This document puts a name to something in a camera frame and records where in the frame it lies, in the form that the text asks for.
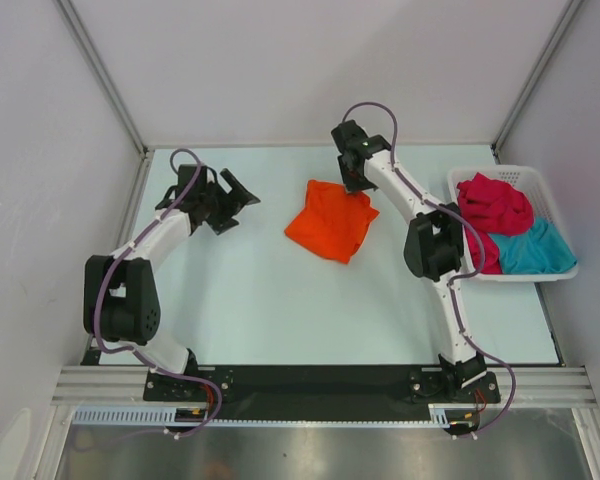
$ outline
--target blue cloth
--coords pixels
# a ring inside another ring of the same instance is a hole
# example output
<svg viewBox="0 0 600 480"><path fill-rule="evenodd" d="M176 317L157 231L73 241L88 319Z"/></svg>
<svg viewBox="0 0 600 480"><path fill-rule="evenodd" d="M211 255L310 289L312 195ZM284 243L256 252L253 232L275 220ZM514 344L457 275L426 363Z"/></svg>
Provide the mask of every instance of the blue cloth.
<svg viewBox="0 0 600 480"><path fill-rule="evenodd" d="M569 246L552 224L536 217L522 235L489 235L500 249L500 266L507 274L564 273L576 264Z"/></svg>

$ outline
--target crumpled red cloth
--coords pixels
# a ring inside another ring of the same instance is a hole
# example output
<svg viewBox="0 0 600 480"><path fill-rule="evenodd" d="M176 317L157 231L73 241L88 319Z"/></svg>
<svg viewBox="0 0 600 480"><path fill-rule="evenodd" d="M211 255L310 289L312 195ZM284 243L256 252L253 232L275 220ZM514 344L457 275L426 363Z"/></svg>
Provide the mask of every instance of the crumpled red cloth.
<svg viewBox="0 0 600 480"><path fill-rule="evenodd" d="M502 275L502 267L500 267L500 249L496 245L489 235L477 230L480 240L484 245L484 267L481 273L489 275ZM476 237L467 232L467 243L469 244L469 253L471 253L471 260L473 261L474 268L478 268L480 265L480 248Z"/></svg>
<svg viewBox="0 0 600 480"><path fill-rule="evenodd" d="M462 216L477 230L502 235L521 235L533 225L533 208L524 193L500 180L477 173L458 184Z"/></svg>
<svg viewBox="0 0 600 480"><path fill-rule="evenodd" d="M342 185L309 180L304 209L284 233L316 255L346 264L378 213L362 192L347 193Z"/></svg>

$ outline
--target wall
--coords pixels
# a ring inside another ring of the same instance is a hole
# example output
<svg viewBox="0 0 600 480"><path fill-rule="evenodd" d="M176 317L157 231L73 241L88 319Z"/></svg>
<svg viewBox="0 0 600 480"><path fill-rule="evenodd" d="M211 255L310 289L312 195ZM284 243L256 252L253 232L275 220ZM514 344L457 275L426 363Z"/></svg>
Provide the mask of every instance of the wall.
<svg viewBox="0 0 600 480"><path fill-rule="evenodd" d="M580 273L546 292L567 359L586 365L600 403L600 0L585 4L502 160L538 168L568 223Z"/></svg>
<svg viewBox="0 0 600 480"><path fill-rule="evenodd" d="M0 1L0 432L30 408L29 459L137 165L53 2Z"/></svg>
<svg viewBox="0 0 600 480"><path fill-rule="evenodd" d="M403 142L491 143L566 3L75 0L154 146L331 144L362 100Z"/></svg>

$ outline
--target plastic basket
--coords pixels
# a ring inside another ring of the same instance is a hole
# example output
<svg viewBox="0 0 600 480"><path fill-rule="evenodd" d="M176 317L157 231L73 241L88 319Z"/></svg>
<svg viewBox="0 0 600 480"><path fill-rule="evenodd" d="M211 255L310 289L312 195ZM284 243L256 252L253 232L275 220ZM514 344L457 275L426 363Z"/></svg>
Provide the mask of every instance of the plastic basket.
<svg viewBox="0 0 600 480"><path fill-rule="evenodd" d="M514 187L516 190L524 193L531 206L533 213L536 216L542 217L548 222L555 225L564 241L573 250L573 245L567 236L564 228L564 223L560 218L560 214L556 207L555 201L551 196L551 192L547 184L542 179L540 172L530 167L519 167L515 165L494 165L492 167L463 167L454 168L449 171L447 181L449 183L449 191L454 202L458 201L458 189L456 185L465 180L471 180L476 175L481 173L487 178L502 180ZM474 270L469 248L467 246L467 232L464 235L465 249L465 267L467 272ZM578 265L576 264L571 270L565 273L556 274L527 274L527 275L477 275L475 278L491 282L553 282L556 280L566 280L573 278L578 273Z"/></svg>

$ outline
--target light blue tabletop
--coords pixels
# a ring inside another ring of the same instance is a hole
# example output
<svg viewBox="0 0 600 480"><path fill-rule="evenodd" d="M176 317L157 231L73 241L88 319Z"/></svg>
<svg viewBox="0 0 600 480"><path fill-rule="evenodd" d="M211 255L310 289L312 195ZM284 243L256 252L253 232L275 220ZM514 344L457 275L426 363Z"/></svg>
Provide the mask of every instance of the light blue tabletop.
<svg viewBox="0 0 600 480"><path fill-rule="evenodd" d="M223 235L203 226L165 261L156 274L160 328L202 364L437 363L433 310L402 258L407 226L381 192L369 192L380 215L349 265L323 260L284 235L309 179L341 183L335 147L196 152L218 171L229 168L262 203L245 208L240 225ZM135 234L176 181L170 153L155 153ZM397 154L447 201L450 168L494 163L482 145L400 146ZM184 154L176 160L189 162ZM557 363L533 284L468 280L462 291L483 349L511 363ZM103 356L101 363L127 360Z"/></svg>

